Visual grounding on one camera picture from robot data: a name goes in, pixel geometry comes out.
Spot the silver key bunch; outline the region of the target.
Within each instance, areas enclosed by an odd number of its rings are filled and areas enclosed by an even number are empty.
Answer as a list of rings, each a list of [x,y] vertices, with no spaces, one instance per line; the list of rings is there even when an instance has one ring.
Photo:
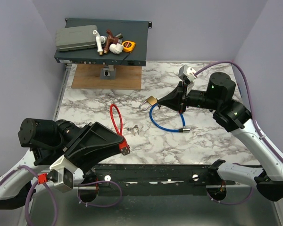
[[[126,131],[131,132],[133,136],[139,135],[139,126],[134,125],[133,127],[127,127],[125,128]]]

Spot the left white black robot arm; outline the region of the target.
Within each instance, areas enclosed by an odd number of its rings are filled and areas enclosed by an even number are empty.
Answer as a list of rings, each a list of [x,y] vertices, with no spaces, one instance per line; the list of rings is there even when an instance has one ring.
[[[25,205],[34,174],[49,169],[48,175],[39,176],[37,182],[49,183],[65,193],[75,184],[92,185],[95,181],[92,168],[97,163],[120,153],[130,153],[125,137],[99,122],[81,128],[66,120],[26,118],[18,138],[28,151],[0,176],[0,210]]]

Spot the blue cable lock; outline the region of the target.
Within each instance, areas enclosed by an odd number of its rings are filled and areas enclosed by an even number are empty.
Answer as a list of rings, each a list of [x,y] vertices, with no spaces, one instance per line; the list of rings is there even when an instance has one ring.
[[[156,126],[157,128],[165,131],[165,132],[172,132],[172,133],[189,133],[191,128],[186,125],[185,118],[182,113],[179,113],[181,126],[174,127],[176,122],[171,122],[173,119],[176,119],[177,116],[159,116],[158,111],[155,109],[160,109],[161,105],[154,104],[149,111],[149,118],[150,121]]]

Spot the red cable lock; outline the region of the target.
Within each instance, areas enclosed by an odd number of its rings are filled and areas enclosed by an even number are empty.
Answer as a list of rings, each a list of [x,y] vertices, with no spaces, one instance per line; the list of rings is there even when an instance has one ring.
[[[118,117],[119,117],[119,127],[116,124],[115,118],[114,118],[114,110],[116,110]],[[113,123],[113,126],[115,128],[115,131],[118,135],[120,135],[123,139],[122,143],[119,144],[119,149],[122,155],[128,155],[130,153],[130,146],[127,143],[126,138],[123,136],[122,132],[123,132],[123,120],[122,120],[122,116],[121,113],[118,109],[118,107],[115,104],[111,104],[110,105],[110,117],[111,117],[111,121]]]

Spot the brass padlock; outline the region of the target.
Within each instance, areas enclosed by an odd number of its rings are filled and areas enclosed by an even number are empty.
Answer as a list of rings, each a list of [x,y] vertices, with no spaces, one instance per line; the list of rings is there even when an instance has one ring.
[[[154,104],[156,104],[158,102],[158,99],[155,98],[154,96],[150,96],[147,99],[145,99],[140,105],[139,105],[139,109],[141,111],[146,111],[149,108],[151,108]]]

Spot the white pipe elbow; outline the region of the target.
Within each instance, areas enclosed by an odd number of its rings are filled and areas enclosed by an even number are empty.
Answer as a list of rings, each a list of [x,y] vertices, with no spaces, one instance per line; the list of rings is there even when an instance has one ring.
[[[119,43],[117,44],[112,43],[109,46],[109,51],[112,52],[113,54],[120,54],[123,52],[123,49],[124,49],[124,46]]]

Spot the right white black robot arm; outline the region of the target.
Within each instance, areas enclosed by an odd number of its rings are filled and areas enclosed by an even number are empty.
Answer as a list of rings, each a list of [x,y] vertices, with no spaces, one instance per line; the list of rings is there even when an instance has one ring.
[[[217,160],[208,169],[208,180],[217,185],[223,180],[256,187],[270,201],[283,198],[283,153],[256,125],[247,107],[233,99],[236,84],[226,73],[211,74],[206,91],[194,90],[194,76],[184,76],[177,87],[158,100],[158,104],[179,113],[187,107],[208,109],[213,119],[239,139],[259,161],[259,168]]]

